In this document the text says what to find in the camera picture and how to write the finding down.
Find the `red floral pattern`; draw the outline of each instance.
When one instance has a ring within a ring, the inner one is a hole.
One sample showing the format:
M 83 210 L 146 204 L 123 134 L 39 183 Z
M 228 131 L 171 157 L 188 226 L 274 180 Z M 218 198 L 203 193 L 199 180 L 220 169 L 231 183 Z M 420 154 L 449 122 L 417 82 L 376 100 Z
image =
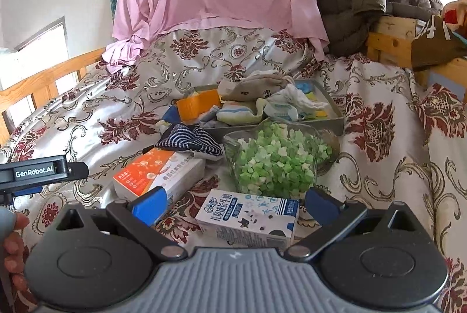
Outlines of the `red floral pattern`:
M 19 124 L 16 127 L 16 129 L 14 129 L 13 132 L 11 133 L 11 137 L 18 137 L 23 130 L 24 130 L 24 125 Z
M 106 84 L 106 91 L 111 89 L 121 89 L 122 91 L 133 90 L 138 87 L 140 76 L 137 72 L 132 72 L 128 75 L 123 75 L 122 72 L 116 72 L 110 76 L 109 82 Z
M 102 57 L 101 57 L 100 60 L 99 60 L 97 63 L 95 63 L 95 65 L 94 65 L 94 68 L 95 68 L 96 70 L 103 69 L 103 68 L 105 68 L 105 67 L 107 67 L 107 62 L 106 62 Z
M 236 46 L 232 50 L 232 55 L 235 59 L 238 59 L 239 57 L 243 56 L 245 54 L 245 49 L 241 46 Z
M 241 64 L 233 65 L 225 74 L 224 77 L 232 80 L 234 83 L 237 83 L 243 78 L 246 68 Z
M 464 106 L 456 95 L 440 84 L 433 84 L 427 96 L 420 102 L 414 95 L 410 109 L 419 115 L 427 138 L 434 127 L 446 137 L 464 137 L 467 130 L 467 117 Z
M 440 308 L 444 313 L 467 312 L 467 283 L 465 266 L 459 258 L 446 259 L 448 270 L 447 283 L 440 295 Z
M 346 68 L 345 68 L 346 71 L 349 71 L 352 69 L 353 62 L 355 61 L 358 61 L 362 64 L 371 63 L 370 58 L 366 57 L 362 53 L 356 53 L 348 57 L 340 57 L 339 59 L 342 60 L 346 64 Z
M 47 204 L 43 213 L 42 213 L 42 223 L 45 227 L 49 226 L 52 221 L 57 217 L 59 208 L 56 202 L 52 204 Z
M 316 58 L 313 56 L 311 61 L 307 63 L 305 67 L 303 67 L 300 70 L 300 75 L 303 78 L 312 78 L 315 72 L 321 67 L 321 65 L 322 65 L 322 62 L 318 62 Z
M 377 102 L 371 107 L 365 106 L 359 95 L 347 95 L 345 133 L 360 134 L 353 143 L 367 153 L 371 162 L 379 162 L 389 155 L 394 139 L 393 115 L 392 102 L 387 106 Z
M 198 55 L 199 50 L 209 48 L 209 44 L 199 37 L 198 30 L 190 30 L 179 41 L 174 40 L 170 48 L 182 59 L 190 60 Z
M 334 103 L 337 105 L 337 107 L 342 111 L 342 113 L 345 113 L 346 111 L 346 102 L 347 99 L 345 96 L 332 96 L 332 99 Z
M 286 30 L 271 36 L 275 38 L 274 44 L 285 53 L 293 54 L 305 48 L 306 39 L 295 39 Z
M 211 189 L 218 186 L 219 178 L 216 175 L 200 181 L 183 195 L 154 228 L 173 241 L 186 243 L 190 231 L 200 230 L 195 221 L 196 214 L 198 214 Z
M 99 122 L 104 128 L 103 132 L 98 134 L 100 143 L 104 146 L 114 142 L 136 140 L 140 133 L 150 135 L 155 134 L 156 130 L 151 127 L 155 125 L 158 119 L 152 112 L 143 112 L 132 116 L 128 120 L 116 120 L 109 118 L 105 123 Z
M 23 138 L 18 141 L 17 145 L 13 149 L 11 161 L 20 162 L 23 160 L 32 159 L 32 155 L 36 147 L 36 140 L 44 135 L 45 130 L 47 130 L 46 126 L 41 127 L 38 130 L 32 129 L 27 132 Z
M 71 101 L 78 96 L 78 92 L 76 90 L 71 90 L 62 95 L 62 102 Z

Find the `navy and white striped sock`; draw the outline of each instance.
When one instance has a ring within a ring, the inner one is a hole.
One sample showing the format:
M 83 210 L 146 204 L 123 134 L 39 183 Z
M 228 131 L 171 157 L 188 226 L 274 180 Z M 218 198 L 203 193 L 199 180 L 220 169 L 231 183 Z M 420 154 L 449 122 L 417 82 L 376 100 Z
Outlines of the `navy and white striped sock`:
M 195 158 L 220 160 L 222 147 L 201 126 L 188 127 L 182 123 L 170 126 L 162 135 L 156 147 L 169 151 L 192 152 Z

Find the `bed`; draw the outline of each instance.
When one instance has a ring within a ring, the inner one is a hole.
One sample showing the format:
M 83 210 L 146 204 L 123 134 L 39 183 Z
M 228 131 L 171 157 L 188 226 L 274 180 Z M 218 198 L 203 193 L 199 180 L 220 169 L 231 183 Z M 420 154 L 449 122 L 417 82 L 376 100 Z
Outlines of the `bed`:
M 191 85 L 212 84 L 223 75 L 237 78 L 244 71 L 278 69 L 320 82 L 346 117 L 341 153 L 330 171 L 318 178 L 318 185 L 337 199 L 358 200 L 372 208 L 386 208 L 393 200 L 409 204 L 449 268 L 440 308 L 464 313 L 464 106 L 441 85 L 425 90 L 416 83 L 417 78 L 423 84 L 423 78 L 410 70 L 406 52 L 410 35 L 383 32 L 388 27 L 394 31 L 392 25 L 384 25 L 385 20 L 368 39 L 368 56 L 328 55 L 318 62 L 306 41 L 269 29 L 178 30 L 153 42 L 136 66 L 116 74 L 108 74 L 100 49 L 0 92 L 2 112 L 26 95 L 32 95 L 37 108 L 12 133 L 0 120 L 1 162 L 65 154 L 69 161 L 85 161 L 90 168 L 86 180 L 49 185 L 40 194 L 15 200 L 13 209 L 28 215 L 31 222 L 22 233 L 27 251 L 67 202 L 78 200 L 91 208 L 116 199 L 113 174 L 157 140 L 154 125 L 164 107 Z M 467 70 L 465 60 L 440 69 L 467 85 L 467 79 L 460 77 Z M 79 84 L 58 96 L 54 80 L 74 71 Z M 207 165 L 204 179 L 154 229 L 189 251 L 200 245 L 233 246 L 202 236 L 194 220 L 213 188 L 234 188 L 224 163 Z M 318 227 L 302 209 L 297 237 Z M 16 304 L 17 311 L 26 311 L 34 307 L 34 298 L 18 294 Z

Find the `milk carton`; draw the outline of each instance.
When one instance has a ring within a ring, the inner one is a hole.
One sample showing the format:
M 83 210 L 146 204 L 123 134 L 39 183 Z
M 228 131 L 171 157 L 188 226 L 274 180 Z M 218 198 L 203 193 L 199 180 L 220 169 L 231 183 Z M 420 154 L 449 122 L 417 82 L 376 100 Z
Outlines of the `milk carton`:
M 284 251 L 295 234 L 298 201 L 212 189 L 196 221 L 206 235 Z

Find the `finger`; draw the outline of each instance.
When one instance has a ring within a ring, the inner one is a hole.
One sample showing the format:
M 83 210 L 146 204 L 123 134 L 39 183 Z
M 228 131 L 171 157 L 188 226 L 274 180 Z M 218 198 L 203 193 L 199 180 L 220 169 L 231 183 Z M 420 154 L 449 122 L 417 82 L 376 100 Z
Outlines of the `finger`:
M 3 242 L 3 247 L 11 255 L 22 254 L 24 251 L 24 242 L 21 236 L 13 231 Z
M 16 213 L 15 230 L 24 229 L 27 225 L 29 225 L 29 218 L 23 213 Z
M 5 258 L 5 268 L 10 273 L 21 273 L 24 271 L 24 262 L 21 255 L 10 255 Z
M 11 280 L 13 281 L 13 285 L 18 291 L 24 292 L 27 290 L 27 282 L 22 274 L 13 275 Z

